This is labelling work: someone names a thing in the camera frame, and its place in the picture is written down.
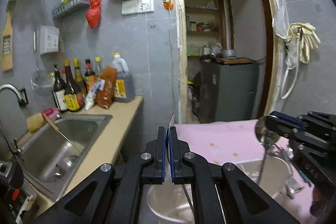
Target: wall socket panel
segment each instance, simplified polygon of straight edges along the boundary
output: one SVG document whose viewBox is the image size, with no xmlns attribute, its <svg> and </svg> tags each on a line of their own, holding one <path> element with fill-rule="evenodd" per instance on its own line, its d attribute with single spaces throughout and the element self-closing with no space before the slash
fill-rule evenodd
<svg viewBox="0 0 336 224">
<path fill-rule="evenodd" d="M 148 12 L 154 12 L 154 0 L 126 0 L 121 7 L 123 16 Z"/>
</svg>

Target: metal pot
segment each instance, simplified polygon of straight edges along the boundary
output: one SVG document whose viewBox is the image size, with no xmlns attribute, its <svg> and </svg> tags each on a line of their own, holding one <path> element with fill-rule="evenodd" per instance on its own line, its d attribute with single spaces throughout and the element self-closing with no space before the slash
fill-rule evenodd
<svg viewBox="0 0 336 224">
<path fill-rule="evenodd" d="M 226 57 L 236 57 L 236 50 L 233 49 L 233 48 L 228 48 L 228 49 L 225 49 L 225 50 L 221 50 L 220 51 L 220 55 L 223 58 L 226 58 Z"/>
</svg>

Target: red plastic bag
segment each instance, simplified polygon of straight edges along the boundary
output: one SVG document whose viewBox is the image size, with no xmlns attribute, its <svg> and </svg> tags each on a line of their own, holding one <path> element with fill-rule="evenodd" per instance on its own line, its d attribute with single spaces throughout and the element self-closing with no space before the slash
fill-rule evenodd
<svg viewBox="0 0 336 224">
<path fill-rule="evenodd" d="M 90 1 L 90 8 L 86 13 L 86 20 L 91 28 L 95 28 L 99 24 L 100 16 L 101 16 L 100 3 L 101 3 L 101 0 L 91 0 Z"/>
</svg>

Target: silver bolt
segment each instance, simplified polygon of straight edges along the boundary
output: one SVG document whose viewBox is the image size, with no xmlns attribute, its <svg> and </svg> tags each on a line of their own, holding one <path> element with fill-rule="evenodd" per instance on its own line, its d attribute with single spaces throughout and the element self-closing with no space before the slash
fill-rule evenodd
<svg viewBox="0 0 336 224">
<path fill-rule="evenodd" d="M 111 170 L 111 165 L 110 164 L 103 164 L 100 166 L 100 170 L 102 170 L 103 172 L 108 172 Z"/>
<path fill-rule="evenodd" d="M 235 165 L 230 162 L 227 162 L 224 164 L 224 168 L 228 171 L 232 171 L 235 168 Z"/>
<path fill-rule="evenodd" d="M 147 152 L 141 154 L 141 158 L 143 160 L 148 160 L 151 158 L 151 156 L 152 156 L 151 153 L 147 153 Z"/>
<path fill-rule="evenodd" d="M 195 158 L 195 153 L 192 153 L 192 152 L 186 152 L 184 153 L 184 156 L 187 158 L 187 159 L 193 159 Z"/>
</svg>

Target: stainless steel sink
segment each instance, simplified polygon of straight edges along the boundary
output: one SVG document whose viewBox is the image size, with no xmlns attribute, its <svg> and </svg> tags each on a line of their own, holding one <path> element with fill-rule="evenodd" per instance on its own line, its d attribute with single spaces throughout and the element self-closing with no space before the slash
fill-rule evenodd
<svg viewBox="0 0 336 224">
<path fill-rule="evenodd" d="M 45 124 L 24 145 L 21 165 L 25 178 L 53 201 L 59 200 L 80 163 L 103 131 L 112 115 L 59 115 L 54 123 L 73 142 Z M 63 174 L 59 164 L 64 157 L 77 156 Z"/>
</svg>

